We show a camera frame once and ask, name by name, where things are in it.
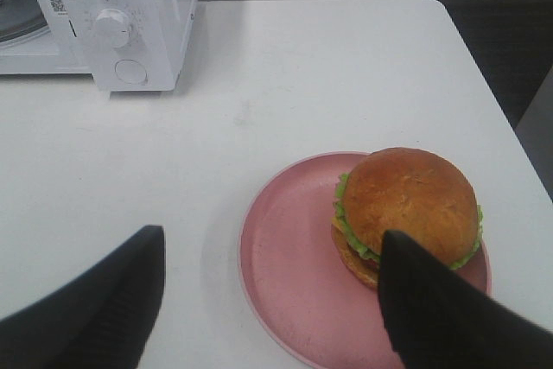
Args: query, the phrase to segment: microwave window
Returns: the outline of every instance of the microwave window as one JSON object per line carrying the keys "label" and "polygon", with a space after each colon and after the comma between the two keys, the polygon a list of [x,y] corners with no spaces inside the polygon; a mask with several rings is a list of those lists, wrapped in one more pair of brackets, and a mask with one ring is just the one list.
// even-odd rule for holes
{"label": "microwave window", "polygon": [[45,27],[36,0],[0,0],[0,44]]}

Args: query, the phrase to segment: microwave button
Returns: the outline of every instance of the microwave button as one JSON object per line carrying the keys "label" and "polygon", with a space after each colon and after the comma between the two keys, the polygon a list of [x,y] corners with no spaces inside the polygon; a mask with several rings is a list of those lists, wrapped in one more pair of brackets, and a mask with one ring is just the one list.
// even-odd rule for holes
{"label": "microwave button", "polygon": [[146,68],[135,60],[120,60],[115,64],[115,74],[127,84],[145,84],[148,79]]}
{"label": "microwave button", "polygon": [[112,48],[124,47],[130,40],[130,18],[118,9],[102,10],[92,26],[98,41]]}

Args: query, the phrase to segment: hamburger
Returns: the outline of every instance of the hamburger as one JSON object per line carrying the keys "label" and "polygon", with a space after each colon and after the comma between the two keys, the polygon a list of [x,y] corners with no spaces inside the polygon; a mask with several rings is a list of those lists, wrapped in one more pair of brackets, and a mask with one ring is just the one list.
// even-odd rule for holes
{"label": "hamburger", "polygon": [[378,283],[382,239],[407,233],[455,270],[480,247],[482,214],[462,172],[420,149],[364,157],[336,186],[332,239],[344,265],[369,287]]}

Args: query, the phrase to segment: plate rim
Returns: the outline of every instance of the plate rim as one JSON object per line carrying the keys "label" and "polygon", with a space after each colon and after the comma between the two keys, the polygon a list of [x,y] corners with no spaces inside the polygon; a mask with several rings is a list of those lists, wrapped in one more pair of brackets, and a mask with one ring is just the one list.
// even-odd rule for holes
{"label": "plate rim", "polygon": [[[328,366],[321,366],[318,363],[314,362],[313,360],[305,357],[303,354],[297,352],[295,349],[287,345],[280,337],[268,326],[268,324],[265,322],[263,317],[259,314],[257,308],[255,307],[249,290],[246,287],[246,282],[244,278],[244,270],[242,267],[242,247],[243,247],[243,239],[244,239],[244,231],[245,226],[248,218],[250,217],[251,210],[254,208],[257,200],[259,199],[259,196],[263,194],[265,189],[278,177],[283,175],[284,173],[288,172],[289,170],[293,169],[297,165],[304,164],[305,162],[310,162],[314,159],[319,159],[322,157],[332,157],[332,156],[368,156],[371,152],[364,152],[364,151],[330,151],[325,153],[320,153],[313,156],[307,156],[303,157],[302,159],[292,162],[291,164],[287,165],[283,169],[279,170],[277,173],[275,173],[268,181],[265,182],[265,184],[257,191],[256,195],[251,200],[245,216],[242,220],[242,225],[240,228],[240,234],[238,236],[238,255],[237,255],[237,262],[238,262],[238,274],[239,274],[239,280],[240,280],[240,286],[242,288],[242,293],[245,297],[245,300],[247,301],[248,305],[250,306],[251,312],[255,315],[257,321],[261,324],[265,332],[271,337],[273,341],[275,341],[282,349],[284,349],[286,352],[291,354],[294,358],[298,359],[300,362],[309,365],[313,367],[314,369],[333,369]],[[482,250],[482,254],[484,256],[484,265],[486,266],[486,290],[485,293],[487,296],[491,296],[492,293],[492,279],[491,279],[491,267],[490,267],[490,261],[489,257],[487,255],[487,249],[486,244],[484,243],[484,239],[480,241],[480,249]]]}

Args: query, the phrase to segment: barcode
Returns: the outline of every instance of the barcode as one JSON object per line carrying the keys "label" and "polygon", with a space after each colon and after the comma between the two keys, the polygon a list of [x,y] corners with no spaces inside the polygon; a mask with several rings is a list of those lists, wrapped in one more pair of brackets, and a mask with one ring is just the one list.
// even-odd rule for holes
{"label": "barcode", "polygon": [[50,0],[50,4],[52,4],[52,8],[54,9],[54,12],[66,11],[66,7],[61,0]]}

